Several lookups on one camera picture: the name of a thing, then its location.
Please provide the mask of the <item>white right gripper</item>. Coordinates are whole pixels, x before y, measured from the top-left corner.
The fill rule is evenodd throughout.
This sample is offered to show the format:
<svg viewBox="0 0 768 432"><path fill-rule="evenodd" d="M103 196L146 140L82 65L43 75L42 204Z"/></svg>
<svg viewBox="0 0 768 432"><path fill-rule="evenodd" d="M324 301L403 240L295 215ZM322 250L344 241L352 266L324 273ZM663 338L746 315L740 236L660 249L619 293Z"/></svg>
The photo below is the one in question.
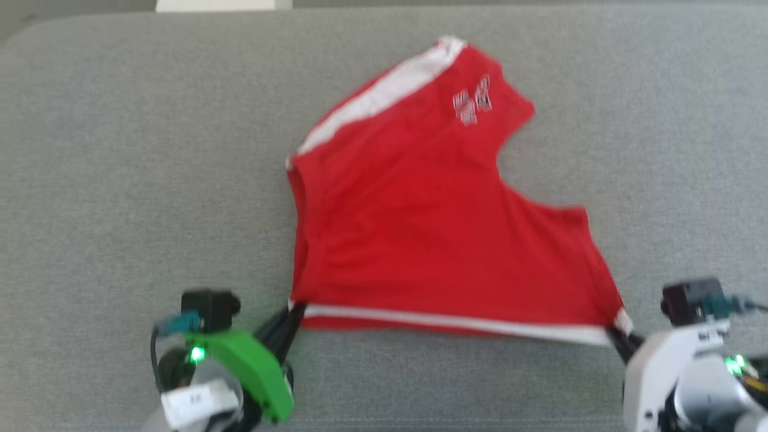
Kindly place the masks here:
<svg viewBox="0 0 768 432"><path fill-rule="evenodd" d="M716 350L724 344L729 320L676 326L646 340L635 332L607 328L626 365L623 423L628 431L656 431L660 411L672 397L686 426L700 428L731 388L731 374Z"/></svg>

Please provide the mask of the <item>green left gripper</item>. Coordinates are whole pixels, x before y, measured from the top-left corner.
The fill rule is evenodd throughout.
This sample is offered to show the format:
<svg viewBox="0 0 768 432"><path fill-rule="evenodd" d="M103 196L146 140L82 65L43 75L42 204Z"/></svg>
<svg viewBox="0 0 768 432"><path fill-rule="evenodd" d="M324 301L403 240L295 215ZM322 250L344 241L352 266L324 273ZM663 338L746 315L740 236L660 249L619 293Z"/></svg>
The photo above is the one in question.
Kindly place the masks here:
<svg viewBox="0 0 768 432"><path fill-rule="evenodd" d="M222 364L241 388L241 413L235 424L287 421L295 407L293 388L283 367L304 319L306 304L294 304L269 318L252 336L244 331L185 334L206 360Z"/></svg>

